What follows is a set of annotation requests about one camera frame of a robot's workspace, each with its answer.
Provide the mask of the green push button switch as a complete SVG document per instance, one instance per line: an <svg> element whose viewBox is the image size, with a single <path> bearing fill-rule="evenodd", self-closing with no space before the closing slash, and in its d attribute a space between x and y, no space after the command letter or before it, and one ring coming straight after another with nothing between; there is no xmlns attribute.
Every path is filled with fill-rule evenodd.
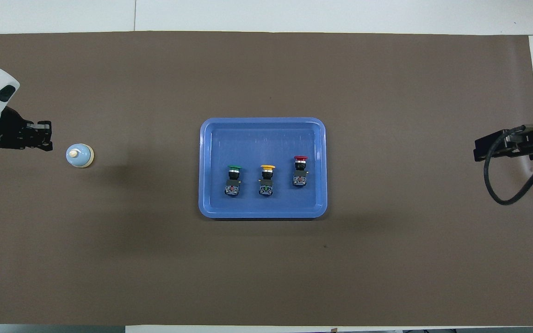
<svg viewBox="0 0 533 333"><path fill-rule="evenodd" d="M238 196L240 193L240 172L242 167L239 165L228 165L228 180L224 187L224 194L227 196Z"/></svg>

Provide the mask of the light blue desk bell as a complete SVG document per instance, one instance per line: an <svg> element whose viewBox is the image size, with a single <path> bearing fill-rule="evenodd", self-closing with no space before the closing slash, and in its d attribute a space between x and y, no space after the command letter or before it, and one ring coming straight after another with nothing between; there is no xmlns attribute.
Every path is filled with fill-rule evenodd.
<svg viewBox="0 0 533 333"><path fill-rule="evenodd" d="M91 146L76 143L66 150L66 161L75 168L87 168L93 164L95 153Z"/></svg>

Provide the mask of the yellow push button switch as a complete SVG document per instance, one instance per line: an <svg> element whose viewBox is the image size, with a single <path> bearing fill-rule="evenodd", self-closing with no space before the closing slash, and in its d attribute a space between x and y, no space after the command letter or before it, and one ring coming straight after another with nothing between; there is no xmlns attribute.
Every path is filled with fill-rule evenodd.
<svg viewBox="0 0 533 333"><path fill-rule="evenodd" d="M259 179L259 194L271 196L273 194L273 171L275 165L261 165L261 179Z"/></svg>

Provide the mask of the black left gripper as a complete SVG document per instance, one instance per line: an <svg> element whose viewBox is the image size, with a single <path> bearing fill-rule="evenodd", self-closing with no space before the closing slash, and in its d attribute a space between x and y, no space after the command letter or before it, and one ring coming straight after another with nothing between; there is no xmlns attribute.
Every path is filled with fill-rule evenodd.
<svg viewBox="0 0 533 333"><path fill-rule="evenodd" d="M34 134L32 128L42 137L51 137L52 122L34 122L23 119L11 107L5 107L0 114L0 148L25 149L26 147L38 148L49 152L53 150L53 142L47 138L31 138Z"/></svg>

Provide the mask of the red push button switch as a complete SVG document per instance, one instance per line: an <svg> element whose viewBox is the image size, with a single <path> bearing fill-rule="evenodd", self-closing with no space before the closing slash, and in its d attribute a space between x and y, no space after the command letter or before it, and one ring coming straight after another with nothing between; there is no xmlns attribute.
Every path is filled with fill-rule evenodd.
<svg viewBox="0 0 533 333"><path fill-rule="evenodd" d="M303 187L307 185L307 175L309 174L309 171L306 170L307 160L307 156L294 156L295 170L292 177L292 185L296 187Z"/></svg>

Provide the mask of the blue plastic tray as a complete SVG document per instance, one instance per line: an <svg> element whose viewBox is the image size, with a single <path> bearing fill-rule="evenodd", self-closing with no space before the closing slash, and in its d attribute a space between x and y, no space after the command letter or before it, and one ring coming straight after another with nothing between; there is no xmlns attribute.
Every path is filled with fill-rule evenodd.
<svg viewBox="0 0 533 333"><path fill-rule="evenodd" d="M294 156L307 156L307 185L292 185ZM227 196L228 165L240 193ZM261 165L275 165L273 194L259 194ZM315 219L328 208L326 127L313 117L210 118L199 132L199 210L213 219Z"/></svg>

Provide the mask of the brown table mat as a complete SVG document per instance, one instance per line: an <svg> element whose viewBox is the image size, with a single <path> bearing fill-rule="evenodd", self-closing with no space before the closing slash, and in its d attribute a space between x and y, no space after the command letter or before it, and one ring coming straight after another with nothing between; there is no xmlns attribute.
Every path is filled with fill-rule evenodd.
<svg viewBox="0 0 533 333"><path fill-rule="evenodd" d="M527 37L6 34L0 68L54 143L0 149L0 324L533 326L533 188L472 157L533 123ZM324 215L203 216L211 117L321 120Z"/></svg>

